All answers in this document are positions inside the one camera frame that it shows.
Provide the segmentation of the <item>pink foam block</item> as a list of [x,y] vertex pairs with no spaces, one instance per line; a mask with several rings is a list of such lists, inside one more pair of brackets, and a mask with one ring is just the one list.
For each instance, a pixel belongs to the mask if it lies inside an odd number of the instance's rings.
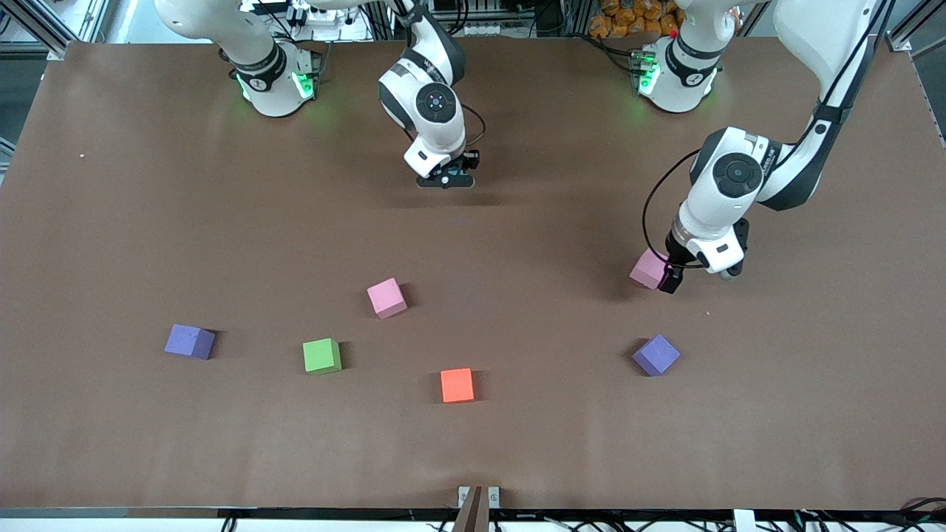
[[366,293],[376,316],[387,319],[408,309],[408,304],[395,277],[368,287]]
[[655,253],[646,248],[636,260],[629,273],[629,279],[649,290],[657,290],[664,279],[667,257],[663,253]]

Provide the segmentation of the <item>purple foam block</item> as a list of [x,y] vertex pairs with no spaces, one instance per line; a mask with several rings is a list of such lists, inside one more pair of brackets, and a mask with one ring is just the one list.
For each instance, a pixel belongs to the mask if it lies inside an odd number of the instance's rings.
[[172,324],[163,351],[188,359],[208,361],[215,340],[216,334],[213,331],[186,324]]
[[662,376],[679,358],[679,350],[663,335],[653,336],[645,341],[634,354],[632,360],[649,377]]

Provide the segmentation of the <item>green foam block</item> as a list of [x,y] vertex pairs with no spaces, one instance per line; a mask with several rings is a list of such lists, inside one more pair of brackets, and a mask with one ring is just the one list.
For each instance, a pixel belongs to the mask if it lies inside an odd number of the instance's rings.
[[305,373],[322,375],[341,371],[340,344],[332,338],[303,343],[303,361]]

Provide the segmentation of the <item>white power strip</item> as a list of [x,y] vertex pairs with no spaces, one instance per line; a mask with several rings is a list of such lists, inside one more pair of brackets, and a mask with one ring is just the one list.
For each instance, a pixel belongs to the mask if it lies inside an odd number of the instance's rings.
[[374,41],[374,27],[362,6],[328,10],[308,0],[288,0],[283,10],[295,41]]

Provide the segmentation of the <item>orange snack bags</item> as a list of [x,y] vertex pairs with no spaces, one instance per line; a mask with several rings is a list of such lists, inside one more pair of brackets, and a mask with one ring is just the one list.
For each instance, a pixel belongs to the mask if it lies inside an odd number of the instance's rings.
[[687,13],[675,0],[596,0],[588,23],[594,39],[622,38],[635,33],[676,36]]

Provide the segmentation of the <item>orange foam block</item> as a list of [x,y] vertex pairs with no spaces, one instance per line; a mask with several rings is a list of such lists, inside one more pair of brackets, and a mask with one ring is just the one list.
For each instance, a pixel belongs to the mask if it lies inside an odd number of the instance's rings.
[[470,402],[475,400],[473,371],[471,368],[452,368],[440,371],[440,396],[443,403]]

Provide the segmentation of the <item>silver metal bracket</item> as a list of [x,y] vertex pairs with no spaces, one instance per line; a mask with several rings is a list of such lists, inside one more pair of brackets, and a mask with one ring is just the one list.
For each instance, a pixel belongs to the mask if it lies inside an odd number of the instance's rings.
[[[458,488],[458,502],[456,508],[460,508],[464,504],[471,489],[471,487],[466,487],[466,485]],[[486,499],[490,509],[501,509],[499,487],[482,487],[480,491],[482,491],[482,498]]]

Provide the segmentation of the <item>aluminium frame rail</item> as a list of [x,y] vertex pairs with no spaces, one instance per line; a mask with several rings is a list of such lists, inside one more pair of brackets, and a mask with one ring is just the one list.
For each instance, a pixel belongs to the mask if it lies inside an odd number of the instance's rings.
[[61,60],[71,41],[98,41],[109,0],[0,0],[0,55]]
[[946,0],[896,0],[885,41],[892,52],[922,54],[941,47],[946,41]]

